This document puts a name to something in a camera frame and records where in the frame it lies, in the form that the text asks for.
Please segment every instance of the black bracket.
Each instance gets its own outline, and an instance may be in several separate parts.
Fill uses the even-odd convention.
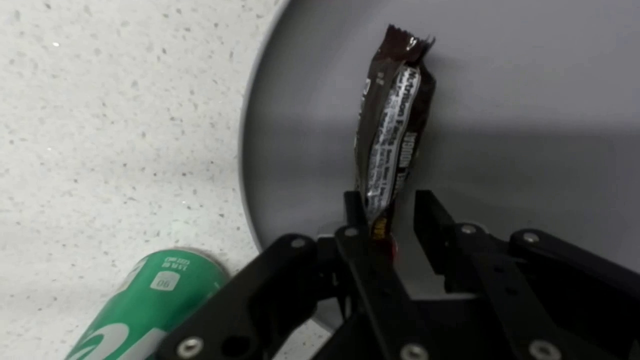
[[[314,357],[369,360],[639,360],[640,277],[540,229],[498,240],[457,223],[433,192],[417,192],[415,229],[458,299],[413,299],[362,199],[347,192],[332,237],[288,234],[269,246],[180,327],[155,357],[265,360],[317,303],[337,297],[345,322]]]

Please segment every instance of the green can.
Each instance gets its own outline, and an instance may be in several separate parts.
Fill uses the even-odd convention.
[[[144,360],[229,280],[206,251],[171,247],[142,257],[66,360]]]

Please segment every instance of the wrapped snack bar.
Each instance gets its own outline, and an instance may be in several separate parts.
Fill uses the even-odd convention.
[[[437,90],[424,66],[433,44],[435,37],[420,39],[389,25],[369,68],[356,165],[372,237],[381,242],[390,242],[395,199],[411,172]]]

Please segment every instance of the gray bowl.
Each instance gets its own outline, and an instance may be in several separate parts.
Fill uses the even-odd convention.
[[[297,0],[247,103],[242,181],[260,246],[345,223],[367,68],[389,24],[437,33],[428,135],[398,203],[398,271],[442,296],[413,192],[498,236],[534,225],[640,269],[640,1]],[[327,303],[321,322],[338,323]]]

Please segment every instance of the white speckled countertop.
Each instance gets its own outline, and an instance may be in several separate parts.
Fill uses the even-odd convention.
[[[0,357],[65,357],[155,250],[200,246],[231,269],[256,253],[238,128],[280,5],[0,1]]]

